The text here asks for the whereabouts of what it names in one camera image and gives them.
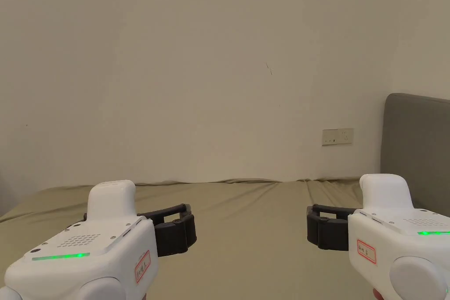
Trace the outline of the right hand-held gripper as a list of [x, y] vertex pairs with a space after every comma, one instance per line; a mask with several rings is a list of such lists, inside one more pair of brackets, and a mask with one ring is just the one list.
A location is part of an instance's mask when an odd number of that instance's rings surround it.
[[359, 184], [361, 209], [307, 207], [308, 242], [349, 250], [351, 265], [385, 300], [449, 299], [449, 217], [416, 209], [401, 176], [365, 174]]

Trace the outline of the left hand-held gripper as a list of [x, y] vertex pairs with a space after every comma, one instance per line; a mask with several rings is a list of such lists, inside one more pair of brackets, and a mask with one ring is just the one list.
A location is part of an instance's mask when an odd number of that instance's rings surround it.
[[[135, 192], [130, 180], [94, 186], [86, 220], [6, 269], [3, 298], [144, 300], [158, 271], [158, 257], [186, 253], [197, 236], [189, 204], [137, 213]], [[175, 214], [179, 219], [164, 221]]]

